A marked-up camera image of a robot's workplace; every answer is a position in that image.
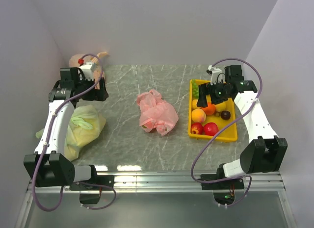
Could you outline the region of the fake orange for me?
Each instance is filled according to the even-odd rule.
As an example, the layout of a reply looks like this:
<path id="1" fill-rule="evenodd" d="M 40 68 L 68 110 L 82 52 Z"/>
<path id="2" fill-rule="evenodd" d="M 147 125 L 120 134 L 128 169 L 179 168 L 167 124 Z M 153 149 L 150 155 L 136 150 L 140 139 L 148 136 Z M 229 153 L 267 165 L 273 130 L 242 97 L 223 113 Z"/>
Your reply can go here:
<path id="1" fill-rule="evenodd" d="M 213 115 L 216 112 L 216 108 L 214 104 L 208 102 L 208 106 L 202 108 L 207 116 Z"/>

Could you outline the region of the fake peach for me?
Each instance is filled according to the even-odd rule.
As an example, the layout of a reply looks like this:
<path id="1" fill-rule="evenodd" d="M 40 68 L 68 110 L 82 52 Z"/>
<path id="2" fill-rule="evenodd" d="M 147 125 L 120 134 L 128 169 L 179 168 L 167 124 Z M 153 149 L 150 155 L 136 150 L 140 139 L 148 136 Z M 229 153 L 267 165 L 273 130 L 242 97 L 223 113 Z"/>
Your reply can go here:
<path id="1" fill-rule="evenodd" d="M 206 117 L 206 113 L 200 108 L 194 109 L 191 112 L 191 120 L 194 123 L 203 123 L 206 120 Z"/>

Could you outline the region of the fake red pomegranate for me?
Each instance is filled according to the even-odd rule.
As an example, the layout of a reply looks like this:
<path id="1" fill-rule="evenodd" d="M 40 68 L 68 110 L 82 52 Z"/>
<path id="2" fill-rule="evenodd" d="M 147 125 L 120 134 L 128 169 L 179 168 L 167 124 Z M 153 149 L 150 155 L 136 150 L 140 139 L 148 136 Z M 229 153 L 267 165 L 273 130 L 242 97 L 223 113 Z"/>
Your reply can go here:
<path id="1" fill-rule="evenodd" d="M 202 135 L 203 134 L 203 126 L 201 123 L 193 123 L 191 125 L 191 133 L 192 134 L 198 134 Z"/>

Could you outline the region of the fake red apple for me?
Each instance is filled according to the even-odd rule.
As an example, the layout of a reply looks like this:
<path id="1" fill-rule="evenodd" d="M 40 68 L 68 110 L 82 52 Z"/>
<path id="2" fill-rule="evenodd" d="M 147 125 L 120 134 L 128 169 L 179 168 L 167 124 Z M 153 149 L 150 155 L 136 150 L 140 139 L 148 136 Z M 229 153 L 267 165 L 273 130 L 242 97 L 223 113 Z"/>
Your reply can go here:
<path id="1" fill-rule="evenodd" d="M 203 132 L 205 135 L 214 136 L 219 131 L 216 123 L 210 122 L 203 126 Z"/>

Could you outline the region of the pink plastic bag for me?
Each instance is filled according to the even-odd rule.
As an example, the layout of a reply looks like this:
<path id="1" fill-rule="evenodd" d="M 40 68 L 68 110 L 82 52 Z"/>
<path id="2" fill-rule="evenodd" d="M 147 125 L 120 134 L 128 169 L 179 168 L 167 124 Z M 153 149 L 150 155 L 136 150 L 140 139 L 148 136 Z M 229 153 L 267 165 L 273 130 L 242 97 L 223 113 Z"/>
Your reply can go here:
<path id="1" fill-rule="evenodd" d="M 164 101 L 161 93 L 155 89 L 139 94 L 136 102 L 141 111 L 139 126 L 145 132 L 155 129 L 158 134 L 165 136 L 179 120 L 174 107 Z"/>

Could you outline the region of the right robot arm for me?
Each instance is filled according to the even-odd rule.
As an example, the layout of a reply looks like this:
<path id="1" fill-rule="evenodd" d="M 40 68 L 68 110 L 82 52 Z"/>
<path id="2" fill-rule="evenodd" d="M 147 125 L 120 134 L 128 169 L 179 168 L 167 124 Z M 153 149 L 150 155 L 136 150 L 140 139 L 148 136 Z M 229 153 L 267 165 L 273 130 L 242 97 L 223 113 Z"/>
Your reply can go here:
<path id="1" fill-rule="evenodd" d="M 272 129 L 259 101 L 262 88 L 253 81 L 245 80 L 240 65 L 225 67 L 224 81 L 217 78 L 222 73 L 219 68 L 209 66 L 210 82 L 199 85 L 197 105 L 205 106 L 206 96 L 213 103 L 221 103 L 231 98 L 241 115 L 219 130 L 213 138 L 243 119 L 249 135 L 249 144 L 239 159 L 225 163 L 218 168 L 214 180 L 201 180 L 202 184 L 217 183 L 220 188 L 228 188 L 235 179 L 249 177 L 253 173 L 277 172 L 288 148 L 285 138 L 280 138 Z"/>

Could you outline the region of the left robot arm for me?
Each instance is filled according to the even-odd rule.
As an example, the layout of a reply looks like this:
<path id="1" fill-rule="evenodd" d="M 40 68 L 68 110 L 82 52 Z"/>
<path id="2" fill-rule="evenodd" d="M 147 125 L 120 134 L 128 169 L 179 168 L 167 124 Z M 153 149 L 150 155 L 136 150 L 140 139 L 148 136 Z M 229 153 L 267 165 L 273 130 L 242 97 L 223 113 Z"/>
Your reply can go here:
<path id="1" fill-rule="evenodd" d="M 105 79 L 88 79 L 81 68 L 60 69 L 58 80 L 49 93 L 49 113 L 46 125 L 34 153 L 25 155 L 24 167 L 32 187 L 70 186 L 82 183 L 93 190 L 99 184 L 93 165 L 75 166 L 64 154 L 67 128 L 79 100 L 105 101 L 108 93 Z"/>

